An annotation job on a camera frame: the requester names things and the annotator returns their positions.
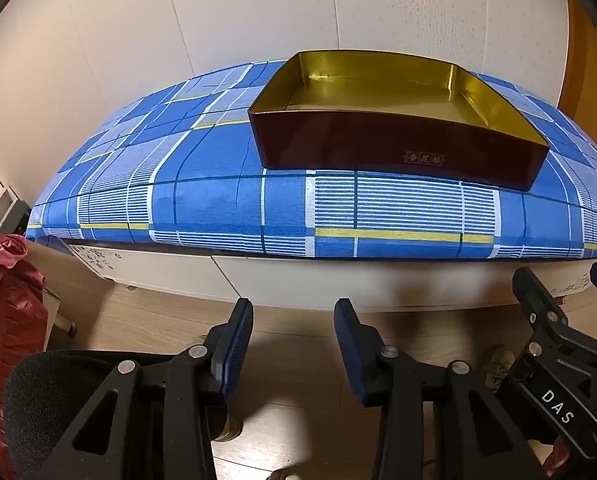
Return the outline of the white sneaker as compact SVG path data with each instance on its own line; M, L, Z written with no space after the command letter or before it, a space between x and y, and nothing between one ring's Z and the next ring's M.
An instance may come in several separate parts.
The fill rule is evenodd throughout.
M496 346L489 351L484 359L482 375L484 384L492 391L497 391L503 383L513 363L515 354L507 346Z

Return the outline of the white bed drawer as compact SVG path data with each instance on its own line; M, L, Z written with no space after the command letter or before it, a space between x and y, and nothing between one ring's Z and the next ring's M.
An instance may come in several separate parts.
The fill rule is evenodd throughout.
M341 298L357 311L463 310L515 304L518 260L338 261L197 255L73 244L100 278L156 292L259 307L329 311Z

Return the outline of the blue plaid bed sheet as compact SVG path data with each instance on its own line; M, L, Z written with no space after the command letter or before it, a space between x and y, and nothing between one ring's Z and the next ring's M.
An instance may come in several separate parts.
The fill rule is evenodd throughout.
M487 78L549 142L527 192L272 171L246 109L277 69L233 65L116 110L41 192L27 237L300 258L597 258L597 145L546 100Z

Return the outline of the red satin pillow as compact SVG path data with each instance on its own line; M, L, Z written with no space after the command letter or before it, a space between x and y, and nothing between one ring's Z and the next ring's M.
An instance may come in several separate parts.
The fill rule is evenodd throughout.
M42 303L44 274L26 258L25 237L0 232L0 476L14 479L4 437L2 397L7 379L21 359L44 351L48 311Z

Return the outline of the gold lined dark box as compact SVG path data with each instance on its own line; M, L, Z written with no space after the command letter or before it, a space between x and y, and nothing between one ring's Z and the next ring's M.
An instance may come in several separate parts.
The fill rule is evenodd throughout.
M301 51L248 109L267 169L417 174L527 192L549 144L474 73L423 56Z

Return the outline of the wooden door frame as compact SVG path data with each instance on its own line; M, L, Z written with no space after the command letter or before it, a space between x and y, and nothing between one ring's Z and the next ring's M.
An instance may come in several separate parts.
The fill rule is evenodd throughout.
M587 133L597 131L597 27L579 0L568 3L568 54L558 108Z

